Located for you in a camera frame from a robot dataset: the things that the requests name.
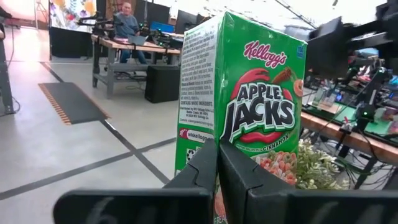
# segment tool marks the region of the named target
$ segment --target poster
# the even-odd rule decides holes
[[[91,27],[78,26],[81,17],[94,16],[96,0],[50,0],[51,26],[80,32],[91,32]]]
[[[112,16],[115,12],[119,12],[122,10],[124,2],[129,2],[131,4],[131,13],[134,14],[134,11],[136,10],[136,4],[138,1],[143,1],[143,0],[106,0],[105,16],[107,19],[112,19]]]

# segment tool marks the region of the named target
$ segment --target wooden table top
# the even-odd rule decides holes
[[[319,131],[327,124],[328,121],[312,116],[308,113],[301,112],[301,122],[304,128],[308,128],[312,131]],[[330,123],[327,127],[322,129],[321,133],[328,138],[338,141],[343,135],[339,129],[340,126]],[[398,148],[377,141],[373,138],[367,137],[367,139],[371,143],[375,155],[380,160],[393,164],[398,163]],[[372,154],[368,141],[359,133],[351,133],[350,135],[347,135],[343,140],[343,144],[353,149],[363,151],[366,154]]]
[[[92,40],[97,40],[98,36],[97,35],[91,35]],[[119,44],[116,43],[112,40],[105,40],[103,38],[99,38],[99,43],[105,47],[108,48],[115,48],[115,49],[128,49],[128,50],[134,50],[133,45],[125,45],[125,44]],[[145,42],[144,45],[142,46],[137,46],[135,48],[136,50],[142,50],[146,52],[157,52],[157,53],[166,53],[166,49],[163,47],[159,47],[156,44],[150,43],[150,42]],[[175,49],[168,49],[167,50],[168,54],[180,54],[179,50]]]

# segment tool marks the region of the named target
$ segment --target laptop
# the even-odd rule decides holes
[[[147,37],[143,36],[129,36],[129,43],[136,45],[144,45]]]

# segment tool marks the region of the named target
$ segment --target man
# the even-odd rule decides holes
[[[128,38],[129,36],[139,35],[139,26],[137,19],[131,15],[131,4],[129,2],[124,2],[122,6],[122,11],[117,13],[116,19],[122,22],[122,26],[115,26],[115,34],[117,38]],[[141,64],[146,64],[144,53],[140,50],[136,51],[138,61]],[[120,56],[120,63],[127,63],[130,57],[130,50],[122,49]]]

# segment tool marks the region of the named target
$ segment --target cereal box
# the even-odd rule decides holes
[[[306,46],[229,12],[186,31],[175,173],[223,138],[295,184]],[[214,221],[226,223],[219,185]]]

